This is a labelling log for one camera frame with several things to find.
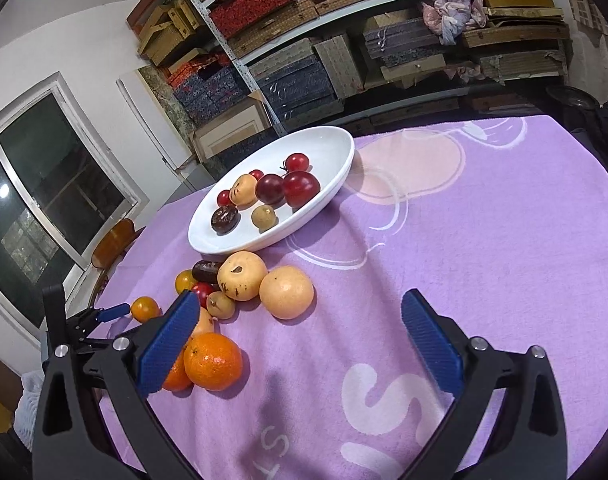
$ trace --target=white bowl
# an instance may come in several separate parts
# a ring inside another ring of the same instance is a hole
[[[252,170],[264,174],[284,175],[280,169],[292,153],[304,153],[310,160],[309,168],[319,181],[320,192],[301,208],[293,211],[286,203],[275,209],[278,224],[260,233],[251,222],[251,213],[261,202],[241,210],[239,224],[229,233],[218,235],[210,226],[217,209],[217,195],[230,189],[244,173]],[[293,234],[319,213],[337,194],[351,169],[355,142],[351,134],[335,126],[315,126],[277,139],[248,156],[212,187],[199,204],[188,228],[188,240],[194,250],[202,254],[231,254],[236,251],[258,251]]]

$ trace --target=cherry tomato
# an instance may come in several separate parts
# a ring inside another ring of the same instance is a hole
[[[233,203],[233,202],[230,200],[230,190],[229,189],[225,189],[217,195],[217,205],[218,206],[223,207],[225,205],[230,205],[231,203]]]
[[[293,171],[307,171],[310,166],[310,160],[304,153],[293,153],[284,161],[284,169],[287,173]]]
[[[215,288],[210,285],[210,283],[197,282],[191,290],[197,294],[197,298],[199,299],[199,306],[206,308],[206,300],[208,299],[209,294],[215,292]]]
[[[252,170],[249,174],[255,177],[255,180],[260,180],[263,177],[263,171],[260,170]]]
[[[255,195],[264,204],[281,202],[284,198],[283,180],[274,173],[264,175],[255,186]]]
[[[292,208],[302,207],[321,189],[315,176],[306,171],[293,171],[283,178],[283,182],[286,203]]]

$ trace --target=metal screw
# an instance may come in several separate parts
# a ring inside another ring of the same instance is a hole
[[[68,345],[59,345],[55,348],[55,357],[63,357],[68,354]]]
[[[470,339],[470,345],[475,349],[483,352],[488,348],[488,341],[483,337],[472,337]]]
[[[112,342],[112,347],[118,351],[125,350],[130,345],[130,340],[127,337],[118,337]]]
[[[539,345],[530,347],[530,353],[532,353],[537,359],[543,359],[546,357],[546,351]]]

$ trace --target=table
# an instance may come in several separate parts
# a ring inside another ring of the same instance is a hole
[[[329,206],[260,251],[269,268],[311,276],[314,306],[279,322],[257,300],[242,305],[220,325],[244,351],[242,381],[222,394],[153,394],[162,424],[206,479],[397,479],[449,403],[400,321],[401,296],[417,287],[469,336],[546,348],[571,474],[608,427],[607,173],[544,116],[400,130],[356,147]],[[98,306],[173,302],[175,275],[200,259],[187,228],[204,194],[158,212]],[[96,335],[132,326],[125,317]],[[479,456],[500,396],[463,465]],[[109,399],[101,407],[138,466]]]

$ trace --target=mandarin orange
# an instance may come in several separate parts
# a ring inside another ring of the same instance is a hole
[[[140,323],[145,323],[153,317],[162,315],[162,309],[157,302],[149,296],[142,296],[133,301],[130,306],[130,314]]]
[[[186,375],[186,369],[183,365],[183,349],[181,349],[180,354],[173,363],[171,371],[168,372],[168,377],[164,381],[164,384],[162,384],[162,388],[169,392],[181,392],[191,386],[191,384],[193,383]]]
[[[194,384],[220,392],[242,376],[242,351],[224,335],[213,332],[199,334],[186,346],[184,368]]]

